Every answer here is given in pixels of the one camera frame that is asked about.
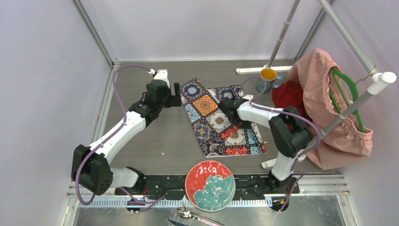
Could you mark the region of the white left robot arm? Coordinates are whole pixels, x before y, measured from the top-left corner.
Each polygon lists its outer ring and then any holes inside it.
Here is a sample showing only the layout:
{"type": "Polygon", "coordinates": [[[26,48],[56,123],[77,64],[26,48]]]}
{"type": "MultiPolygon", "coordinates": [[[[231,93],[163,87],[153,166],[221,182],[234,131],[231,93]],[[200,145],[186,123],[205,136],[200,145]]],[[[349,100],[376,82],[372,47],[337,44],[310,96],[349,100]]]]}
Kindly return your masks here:
{"type": "Polygon", "coordinates": [[[180,83],[172,92],[165,79],[154,79],[146,85],[139,101],[132,104],[122,120],[99,140],[89,146],[79,145],[73,152],[72,180],[92,192],[102,195],[110,188],[127,188],[132,194],[144,190],[140,172],[132,167],[111,168],[110,163],[127,142],[147,128],[164,108],[180,107],[180,83]]]}

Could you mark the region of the colourful patterned placemat cloth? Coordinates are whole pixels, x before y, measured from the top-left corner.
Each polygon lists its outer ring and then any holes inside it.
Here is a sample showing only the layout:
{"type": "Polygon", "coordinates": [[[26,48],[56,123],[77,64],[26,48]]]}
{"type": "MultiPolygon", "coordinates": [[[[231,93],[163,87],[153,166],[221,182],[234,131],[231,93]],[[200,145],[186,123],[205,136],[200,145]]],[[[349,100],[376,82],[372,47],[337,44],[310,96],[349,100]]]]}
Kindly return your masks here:
{"type": "Polygon", "coordinates": [[[224,97],[237,100],[239,85],[205,88],[194,78],[180,87],[181,100],[205,157],[260,155],[267,152],[254,123],[248,129],[231,124],[217,102],[224,97]]]}

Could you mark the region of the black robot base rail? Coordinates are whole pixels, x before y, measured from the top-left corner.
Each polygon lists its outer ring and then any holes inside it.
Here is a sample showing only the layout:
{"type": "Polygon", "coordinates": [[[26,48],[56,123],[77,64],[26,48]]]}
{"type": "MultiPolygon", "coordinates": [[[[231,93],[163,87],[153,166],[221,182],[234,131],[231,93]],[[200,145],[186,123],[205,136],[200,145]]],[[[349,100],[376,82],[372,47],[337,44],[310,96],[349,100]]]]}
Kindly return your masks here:
{"type": "MultiPolygon", "coordinates": [[[[273,188],[267,174],[234,174],[236,190],[233,200],[262,200],[266,194],[286,196],[294,186],[296,177],[291,177],[283,188],[273,188]]],[[[181,200],[186,195],[186,175],[140,175],[134,187],[125,189],[131,195],[144,195],[156,200],[165,196],[167,200],[181,200]]]]}

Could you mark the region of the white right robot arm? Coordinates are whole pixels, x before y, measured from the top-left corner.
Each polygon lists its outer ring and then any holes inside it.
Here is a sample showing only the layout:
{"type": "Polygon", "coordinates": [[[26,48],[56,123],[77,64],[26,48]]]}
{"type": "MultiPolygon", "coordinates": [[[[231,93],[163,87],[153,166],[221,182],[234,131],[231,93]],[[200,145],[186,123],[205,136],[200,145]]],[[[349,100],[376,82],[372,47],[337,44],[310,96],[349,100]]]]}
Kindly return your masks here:
{"type": "Polygon", "coordinates": [[[313,139],[313,133],[305,118],[295,107],[271,108],[252,103],[248,97],[231,100],[227,97],[218,103],[219,109],[229,122],[240,129],[249,129],[252,123],[270,129],[278,155],[268,174],[267,183],[273,192],[286,189],[293,168],[299,161],[299,153],[313,139]]]}

